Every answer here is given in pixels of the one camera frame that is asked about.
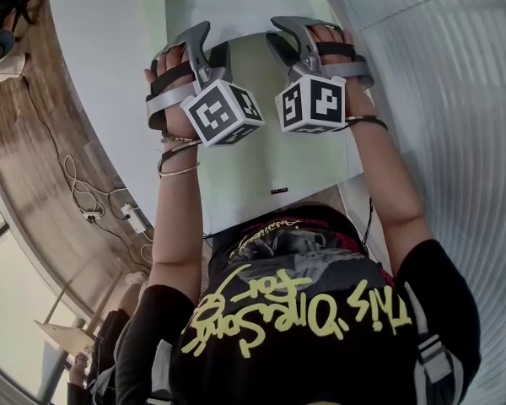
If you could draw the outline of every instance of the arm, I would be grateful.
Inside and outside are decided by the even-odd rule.
[[[69,383],[67,384],[67,405],[83,405],[90,403],[90,395],[84,389],[84,369],[88,359],[84,354],[75,357],[75,363],[69,370]]]
[[[373,114],[376,113],[370,111],[357,115]],[[411,249],[432,239],[433,234],[425,219],[422,201],[388,132],[371,123],[359,123],[351,130],[385,234],[392,272],[397,275]]]
[[[344,30],[343,37],[322,25],[311,28],[317,42],[353,43],[353,37]],[[343,56],[323,56],[323,64],[349,62]],[[369,97],[362,91],[356,78],[346,84],[346,112],[348,116],[377,116]],[[409,251],[424,240],[432,239],[423,205],[401,155],[391,142],[386,130],[373,123],[360,122],[351,127],[362,161],[369,193],[385,234],[390,265],[397,275]]]
[[[183,47],[173,48],[159,60],[158,75],[187,59]],[[145,74],[147,81],[155,80],[149,71]],[[168,89],[190,82],[191,76],[183,77]],[[196,138],[195,129],[178,105],[169,108],[166,115],[169,133]],[[172,149],[177,145],[167,143],[164,148]],[[197,148],[189,148],[166,161],[162,171],[186,170],[195,166],[196,161]],[[148,286],[167,285],[197,302],[201,289],[202,205],[196,170],[161,178],[152,255],[153,268]]]

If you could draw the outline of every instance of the window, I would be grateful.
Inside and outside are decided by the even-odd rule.
[[[69,382],[69,371],[64,370],[58,381],[57,389],[52,396],[52,405],[67,405],[67,384]]]
[[[0,237],[0,369],[34,397],[60,353],[34,320],[43,322],[56,298],[7,231]],[[51,322],[71,326],[75,319],[60,303]]]

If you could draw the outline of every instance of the white cable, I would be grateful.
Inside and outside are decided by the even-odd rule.
[[[148,241],[153,243],[153,240],[146,235],[146,231],[143,231],[144,236],[147,238]]]
[[[143,245],[141,247],[141,257],[143,257],[143,260],[146,261],[148,264],[153,264],[153,262],[151,262],[150,260],[147,260],[146,257],[144,256],[143,254],[143,249],[146,247],[146,246],[150,246],[152,247],[152,245],[150,243],[147,243],[146,245]]]
[[[73,163],[73,175],[69,174],[69,171],[67,170],[67,161],[68,160],[71,160],[71,162]],[[70,154],[68,154],[64,158],[63,169],[64,169],[64,173],[67,176],[67,178],[69,178],[69,179],[71,179],[73,181],[73,183],[71,185],[71,197],[73,199],[73,202],[77,206],[78,210],[82,214],[85,214],[85,213],[97,213],[100,217],[102,217],[103,215],[105,215],[105,206],[95,198],[95,195],[89,189],[92,189],[93,191],[98,192],[101,195],[105,195],[106,197],[112,195],[113,193],[120,192],[120,191],[126,191],[127,190],[125,187],[122,187],[120,189],[115,189],[114,191],[105,192],[105,191],[101,191],[97,187],[93,187],[87,181],[78,179],[77,178],[77,164],[75,163],[75,158],[72,155],[70,155]],[[84,190],[78,189],[77,188],[77,184],[81,185],[81,187]],[[75,199],[75,192],[76,193],[80,193],[80,194],[89,195],[92,198],[92,201],[94,202],[94,208],[92,208],[91,210],[84,210],[82,207],[80,207],[78,205],[78,202]]]

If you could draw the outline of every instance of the white panel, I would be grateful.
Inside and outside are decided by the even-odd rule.
[[[506,0],[343,0],[433,232],[482,322],[465,403],[506,402]]]

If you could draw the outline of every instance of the white cube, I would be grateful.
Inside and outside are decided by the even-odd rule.
[[[344,78],[304,75],[276,96],[283,132],[324,133],[345,127]]]
[[[207,147],[232,145],[264,125],[253,94],[221,79],[180,106]]]

